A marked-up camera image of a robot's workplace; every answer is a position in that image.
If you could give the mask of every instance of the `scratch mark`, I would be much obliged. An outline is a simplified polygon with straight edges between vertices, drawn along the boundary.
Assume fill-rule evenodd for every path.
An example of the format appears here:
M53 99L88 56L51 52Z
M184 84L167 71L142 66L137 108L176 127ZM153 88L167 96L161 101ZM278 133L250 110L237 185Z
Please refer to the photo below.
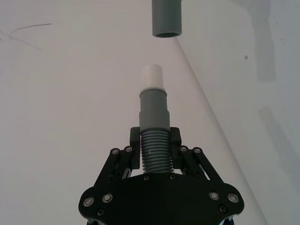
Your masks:
M16 41L20 41L20 42L22 42L22 43L24 43L24 44L26 44L26 45L29 45L29 46L31 46L31 47L33 47L33 48L35 48L35 49L38 49L39 51L42 51L40 48L35 47L35 46L29 44L29 43L26 42L26 41L22 41L22 40L20 40L20 39L18 39L18 38L15 38L15 37L12 37L12 36L10 36L10 35L8 35L8 34L6 34L6 33L3 33L1 30L0 30L0 33L3 34L3 35L5 35L6 37L8 37L8 38L10 38L10 39L13 39L13 40L16 40Z
M51 25L52 23L44 23L44 24L37 24L37 25L31 25L31 26L26 26L26 27L20 27L20 28L18 28L18 29L15 29L15 30L13 30L12 32L10 32L10 34L9 34L9 40L11 40L12 39L12 34L14 33L14 32L16 32L17 30L22 30L22 29L25 29L25 28L30 28L30 27L38 27L38 26L47 26L47 25Z

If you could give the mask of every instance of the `white pipe end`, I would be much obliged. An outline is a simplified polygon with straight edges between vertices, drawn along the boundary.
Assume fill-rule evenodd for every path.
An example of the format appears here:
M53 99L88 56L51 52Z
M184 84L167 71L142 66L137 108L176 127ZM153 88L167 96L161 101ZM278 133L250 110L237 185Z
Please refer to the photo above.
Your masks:
M163 80L163 68L160 65L146 65L142 72L144 87L142 90L157 88L165 90Z

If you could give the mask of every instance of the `screw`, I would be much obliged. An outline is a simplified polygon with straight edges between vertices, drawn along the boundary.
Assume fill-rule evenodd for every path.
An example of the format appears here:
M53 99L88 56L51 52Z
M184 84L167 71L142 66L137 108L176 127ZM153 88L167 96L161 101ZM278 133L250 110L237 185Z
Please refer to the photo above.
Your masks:
M104 215L104 209L99 209L97 212L98 216L103 216Z
M149 179L150 179L150 177L148 175L144 176L144 180L149 180Z
M176 179L176 176L175 176L175 174L170 174L169 178L170 178L170 180L174 180L174 179Z
M131 151L132 151L132 148L131 148L131 147L128 147L128 148L125 149L125 151L126 151L126 152L131 152Z
M94 199L92 197L88 197L83 201L83 205L85 207L91 206L94 203Z
M200 153L201 152L201 149L194 149L194 153Z
M219 200L220 199L220 196L219 196L219 194L217 193L217 192L210 192L210 198L212 199L212 200Z
M219 211L222 213L226 213L227 212L227 208L224 205L219 205Z
M113 196L111 194L105 194L103 197L102 197L102 201L104 203L109 203L111 200L113 199Z
M239 202L239 197L236 194L230 193L227 197L233 203Z
M181 147L180 151L187 151L187 148L186 147Z
M117 150L117 149L112 150L112 154L116 155L118 153L119 153L119 150Z

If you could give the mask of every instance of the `hanging gray pipe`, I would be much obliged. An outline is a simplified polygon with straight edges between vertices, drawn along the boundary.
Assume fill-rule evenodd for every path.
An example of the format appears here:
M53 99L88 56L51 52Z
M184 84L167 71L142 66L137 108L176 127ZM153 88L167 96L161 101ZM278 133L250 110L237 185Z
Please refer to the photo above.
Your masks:
M152 34L157 38L182 34L181 0L152 0Z

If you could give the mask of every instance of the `white background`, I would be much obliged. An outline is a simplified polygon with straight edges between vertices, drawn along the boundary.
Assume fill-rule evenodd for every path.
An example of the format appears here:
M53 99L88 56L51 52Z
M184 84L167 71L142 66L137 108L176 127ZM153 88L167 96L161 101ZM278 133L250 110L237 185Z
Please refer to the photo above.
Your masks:
M268 224L298 224L300 1L182 6L179 42Z
M33 47L5 36L43 23L13 33ZM86 224L79 198L138 126L149 63L164 68L183 143L241 192L236 224L266 224L178 43L152 37L149 0L2 0L0 30L1 224Z

